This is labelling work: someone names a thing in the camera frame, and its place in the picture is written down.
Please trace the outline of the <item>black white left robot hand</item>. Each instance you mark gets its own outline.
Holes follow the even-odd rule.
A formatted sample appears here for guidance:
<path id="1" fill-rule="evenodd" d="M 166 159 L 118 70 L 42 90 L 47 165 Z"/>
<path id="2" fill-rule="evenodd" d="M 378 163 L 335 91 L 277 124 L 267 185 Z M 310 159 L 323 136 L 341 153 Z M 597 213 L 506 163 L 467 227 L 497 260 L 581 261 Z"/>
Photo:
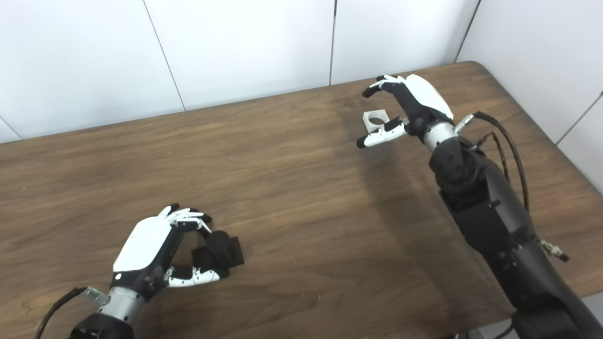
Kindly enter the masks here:
<path id="1" fill-rule="evenodd" d="M 212 233 L 212 219 L 199 210 L 166 206 L 158 215 L 139 221 L 113 264 L 111 288 L 125 288 L 150 301 L 166 288 L 193 287 L 229 277 L 229 269 L 173 266 L 185 233 L 204 239 Z"/>

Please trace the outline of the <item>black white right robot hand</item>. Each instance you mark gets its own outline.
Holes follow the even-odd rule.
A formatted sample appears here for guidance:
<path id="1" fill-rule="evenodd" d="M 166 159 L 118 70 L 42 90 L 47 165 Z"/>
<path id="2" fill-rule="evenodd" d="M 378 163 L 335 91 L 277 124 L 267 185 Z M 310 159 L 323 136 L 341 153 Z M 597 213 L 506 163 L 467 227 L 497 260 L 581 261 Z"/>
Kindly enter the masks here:
<path id="1" fill-rule="evenodd" d="M 411 74 L 406 78 L 382 75 L 363 92 L 370 98 L 380 91 L 392 94 L 405 112 L 405 118 L 397 117 L 370 131 L 357 140 L 359 149 L 392 141 L 403 135 L 423 139 L 428 129 L 440 122 L 454 124 L 454 115 L 436 88 L 424 78 Z"/>

